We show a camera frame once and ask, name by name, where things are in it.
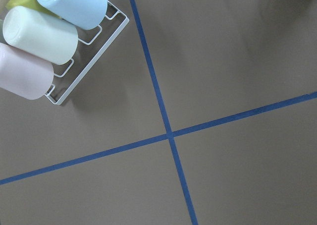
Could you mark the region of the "yellow green cup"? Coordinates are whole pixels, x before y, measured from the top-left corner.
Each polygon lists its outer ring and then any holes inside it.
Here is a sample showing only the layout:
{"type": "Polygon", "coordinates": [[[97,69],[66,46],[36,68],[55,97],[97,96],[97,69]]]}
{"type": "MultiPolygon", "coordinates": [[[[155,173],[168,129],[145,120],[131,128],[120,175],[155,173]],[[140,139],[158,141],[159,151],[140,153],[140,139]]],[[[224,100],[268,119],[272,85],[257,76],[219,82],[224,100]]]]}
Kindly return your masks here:
{"type": "Polygon", "coordinates": [[[33,9],[33,10],[36,10],[36,11],[39,11],[39,12],[42,12],[42,13],[45,13],[60,19],[58,15],[52,13],[51,11],[41,6],[37,0],[9,0],[9,2],[6,4],[5,7],[8,10],[10,10],[16,6],[23,6],[26,8],[30,8],[30,9],[33,9]]]}

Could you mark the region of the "pale green cup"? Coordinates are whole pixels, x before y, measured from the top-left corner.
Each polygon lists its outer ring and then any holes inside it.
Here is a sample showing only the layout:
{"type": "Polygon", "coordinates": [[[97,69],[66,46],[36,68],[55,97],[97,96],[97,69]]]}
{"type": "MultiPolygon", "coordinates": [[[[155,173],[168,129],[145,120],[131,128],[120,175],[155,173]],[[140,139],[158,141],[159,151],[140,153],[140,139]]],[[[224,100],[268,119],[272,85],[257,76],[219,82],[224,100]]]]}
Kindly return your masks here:
{"type": "Polygon", "coordinates": [[[9,45],[57,65],[71,60],[78,45],[74,25],[23,6],[7,13],[2,31],[9,45]]]}

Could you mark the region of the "pink plastic cup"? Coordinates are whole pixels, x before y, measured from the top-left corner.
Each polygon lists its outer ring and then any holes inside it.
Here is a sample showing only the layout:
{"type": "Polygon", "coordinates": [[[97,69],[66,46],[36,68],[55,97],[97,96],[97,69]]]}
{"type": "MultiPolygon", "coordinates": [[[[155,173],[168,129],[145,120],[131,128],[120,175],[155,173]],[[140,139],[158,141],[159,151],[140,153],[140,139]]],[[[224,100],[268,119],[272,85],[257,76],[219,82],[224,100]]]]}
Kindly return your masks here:
{"type": "Polygon", "coordinates": [[[1,88],[28,100],[36,100],[51,87],[53,77],[53,66],[50,62],[1,43],[1,88]]]}

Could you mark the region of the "light blue cup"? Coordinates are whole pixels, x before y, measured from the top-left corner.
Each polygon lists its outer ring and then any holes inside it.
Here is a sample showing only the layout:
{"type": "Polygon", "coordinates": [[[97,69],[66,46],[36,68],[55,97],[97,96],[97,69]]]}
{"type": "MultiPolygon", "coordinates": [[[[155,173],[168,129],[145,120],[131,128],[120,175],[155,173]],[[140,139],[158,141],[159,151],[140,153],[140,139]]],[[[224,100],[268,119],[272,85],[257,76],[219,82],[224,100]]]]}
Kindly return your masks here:
{"type": "Polygon", "coordinates": [[[107,0],[37,0],[62,19],[84,30],[96,28],[104,19],[107,0]]]}

